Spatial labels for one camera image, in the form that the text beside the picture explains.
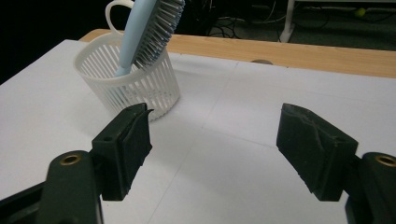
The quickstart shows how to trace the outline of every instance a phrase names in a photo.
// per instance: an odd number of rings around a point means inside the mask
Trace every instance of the hairbrush handle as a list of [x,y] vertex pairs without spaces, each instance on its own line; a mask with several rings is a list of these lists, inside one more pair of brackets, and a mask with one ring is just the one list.
[[122,37],[120,49],[120,66],[116,72],[116,77],[128,75],[139,48],[139,44],[144,38],[144,33],[149,24],[151,11],[154,9],[157,0],[135,0],[134,6],[126,22],[124,36]]
[[115,33],[117,35],[123,35],[122,32],[118,31],[114,27],[113,22],[111,21],[110,12],[111,12],[111,8],[113,8],[114,6],[124,6],[124,7],[132,8],[134,6],[134,2],[131,0],[114,0],[114,1],[110,2],[109,4],[107,4],[107,6],[106,6],[105,15],[106,15],[106,21],[107,21],[108,27],[110,28],[112,33]]

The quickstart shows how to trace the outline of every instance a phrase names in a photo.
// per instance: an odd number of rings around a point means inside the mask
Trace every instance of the cable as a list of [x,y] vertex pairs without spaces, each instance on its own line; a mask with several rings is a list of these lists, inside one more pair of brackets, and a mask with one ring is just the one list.
[[310,27],[310,26],[301,25],[300,23],[296,22],[295,16],[294,16],[294,19],[293,19],[293,23],[296,26],[298,26],[298,27],[301,27],[301,28],[304,28],[304,29],[308,29],[308,30],[318,30],[318,29],[323,28],[324,26],[326,26],[329,23],[330,15],[325,10],[323,10],[322,7],[319,7],[319,8],[320,8],[320,10],[315,11],[315,12],[322,12],[326,16],[325,22],[323,22],[320,26],[311,26]]
[[[226,23],[226,24],[214,24],[211,28],[210,28],[210,30],[209,30],[209,32],[208,32],[208,36],[212,36],[212,35],[222,35],[223,37],[229,37],[229,38],[238,38],[238,39],[241,39],[241,37],[239,37],[237,34],[236,34],[236,32],[235,32],[235,25],[236,25],[236,22],[237,22],[237,18],[232,18],[232,17],[225,17],[225,18],[219,18],[218,19],[218,23],[220,22],[220,21],[229,21],[230,23]],[[220,30],[220,32],[216,32],[216,33],[212,33],[212,30],[214,29],[214,28],[216,28],[216,29],[219,29]],[[224,29],[227,29],[227,30],[229,30],[230,32],[229,33],[232,33],[231,35],[230,34],[228,34]]]
[[209,2],[209,11],[212,8],[212,0],[203,0],[201,5],[202,5],[202,9],[204,9],[206,7],[207,2]]
[[274,5],[273,5],[273,7],[272,7],[272,9],[271,9],[270,14],[268,15],[267,19],[265,19],[263,22],[266,22],[266,21],[268,21],[268,20],[271,19],[272,15],[273,15],[273,13],[274,13],[274,10],[275,10],[275,6],[276,6],[276,0],[274,1]]
[[280,34],[279,34],[279,31],[278,31],[278,30],[276,30],[276,35],[277,35],[277,42],[282,42],[282,41],[280,40]]
[[[302,2],[297,3],[293,10],[295,10],[301,3]],[[286,14],[284,16],[282,16],[282,17],[280,17],[278,19],[272,20],[272,21],[267,21],[267,20],[264,20],[264,21],[252,21],[251,23],[252,24],[259,24],[259,25],[260,24],[268,24],[268,23],[276,23],[276,22],[279,22],[279,21],[283,21],[285,18],[286,18]]]
[[386,17],[384,17],[384,18],[382,18],[382,19],[378,19],[378,20],[370,21],[370,22],[381,22],[381,21],[385,21],[385,20],[389,19],[390,17],[392,17],[392,16],[394,16],[394,15],[396,15],[396,11],[390,13],[388,16],[386,16]]

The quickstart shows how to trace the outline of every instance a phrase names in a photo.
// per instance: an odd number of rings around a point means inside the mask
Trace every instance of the hairbrush bristles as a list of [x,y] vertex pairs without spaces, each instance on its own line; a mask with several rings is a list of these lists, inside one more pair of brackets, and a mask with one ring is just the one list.
[[131,66],[145,68],[163,53],[177,28],[184,0],[135,0],[126,24],[116,76],[129,74]]
[[143,42],[133,64],[138,68],[152,65],[160,57],[180,21],[184,8],[182,0],[159,0],[150,17]]

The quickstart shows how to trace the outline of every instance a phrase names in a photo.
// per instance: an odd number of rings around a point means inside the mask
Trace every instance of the mesh basket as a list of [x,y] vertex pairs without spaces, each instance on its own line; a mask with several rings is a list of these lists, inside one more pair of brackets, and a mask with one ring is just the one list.
[[115,77],[122,35],[112,32],[94,39],[76,57],[74,66],[105,107],[118,114],[127,106],[146,103],[149,120],[165,114],[179,97],[175,73],[166,49],[150,67],[132,68]]

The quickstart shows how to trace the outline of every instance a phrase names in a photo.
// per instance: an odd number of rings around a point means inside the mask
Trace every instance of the white tabletop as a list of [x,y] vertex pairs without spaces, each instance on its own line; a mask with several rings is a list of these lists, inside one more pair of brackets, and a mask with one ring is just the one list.
[[[0,199],[45,180],[48,165],[112,120],[73,68],[65,40],[0,86]],[[153,149],[105,223],[347,223],[347,195],[321,203],[276,148],[283,103],[355,138],[358,156],[396,155],[396,79],[170,54],[181,97],[150,123]]]

